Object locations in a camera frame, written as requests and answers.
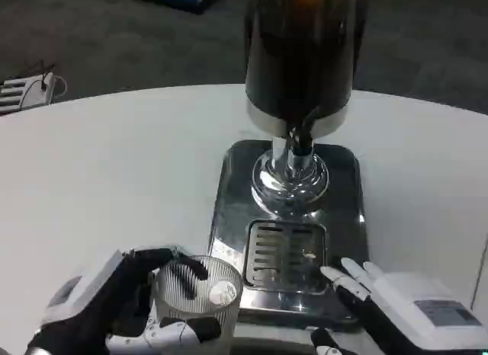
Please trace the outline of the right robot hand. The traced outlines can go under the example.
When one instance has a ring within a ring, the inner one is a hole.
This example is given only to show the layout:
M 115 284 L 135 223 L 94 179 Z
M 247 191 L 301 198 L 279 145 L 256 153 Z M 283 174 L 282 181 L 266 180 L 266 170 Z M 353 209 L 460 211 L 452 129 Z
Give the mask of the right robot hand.
M 349 257 L 322 266 L 337 298 L 384 354 L 485 354 L 487 328 L 439 280 Z

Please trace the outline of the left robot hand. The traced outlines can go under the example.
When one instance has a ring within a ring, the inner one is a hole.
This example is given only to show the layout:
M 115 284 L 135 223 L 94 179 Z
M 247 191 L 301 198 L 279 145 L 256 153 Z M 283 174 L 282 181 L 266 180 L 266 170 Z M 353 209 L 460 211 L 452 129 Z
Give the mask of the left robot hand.
M 170 354 L 217 340 L 217 318 L 150 323 L 153 273 L 175 261 L 200 281 L 203 263 L 177 245 L 116 250 L 65 282 L 45 309 L 28 354 Z

